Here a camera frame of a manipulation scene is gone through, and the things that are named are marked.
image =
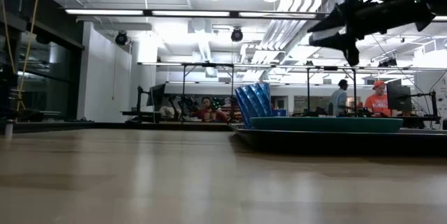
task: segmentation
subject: computer monitor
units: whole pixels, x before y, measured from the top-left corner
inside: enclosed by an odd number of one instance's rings
[[[161,105],[163,102],[163,95],[165,93],[166,84],[156,85],[151,87],[148,91],[146,106]]]
[[[388,94],[388,109],[398,111],[411,111],[410,87],[388,83],[386,85]]]

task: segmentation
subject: teal tray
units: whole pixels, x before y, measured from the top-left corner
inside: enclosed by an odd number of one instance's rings
[[[354,117],[257,117],[250,119],[256,130],[289,130],[331,133],[396,133],[402,119]]]

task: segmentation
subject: red shirt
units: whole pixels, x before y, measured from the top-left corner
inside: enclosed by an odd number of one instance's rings
[[[365,102],[365,107],[372,109],[373,112],[381,112],[388,117],[391,116],[391,110],[388,109],[388,96],[386,94],[377,96],[373,94],[369,96]]]
[[[208,120],[210,120],[210,121],[226,122],[226,120],[227,120],[227,116],[221,110],[217,110],[215,112],[213,112],[213,111],[209,112],[207,109],[202,109],[197,112],[194,112],[191,116],[199,117],[200,119],[202,119],[202,122],[205,122],[207,119],[207,117],[205,117],[206,114],[209,114]],[[213,120],[212,114],[216,114],[215,120]]]

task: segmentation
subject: wooden table surface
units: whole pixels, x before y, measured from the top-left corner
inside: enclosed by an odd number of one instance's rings
[[[447,223],[447,160],[259,154],[233,133],[0,139],[0,223]]]

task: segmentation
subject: orange cap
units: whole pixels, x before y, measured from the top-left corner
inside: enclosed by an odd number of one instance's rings
[[[382,86],[382,85],[385,85],[384,81],[381,81],[381,80],[375,81],[374,82],[374,87],[372,89],[376,89],[377,87]]]

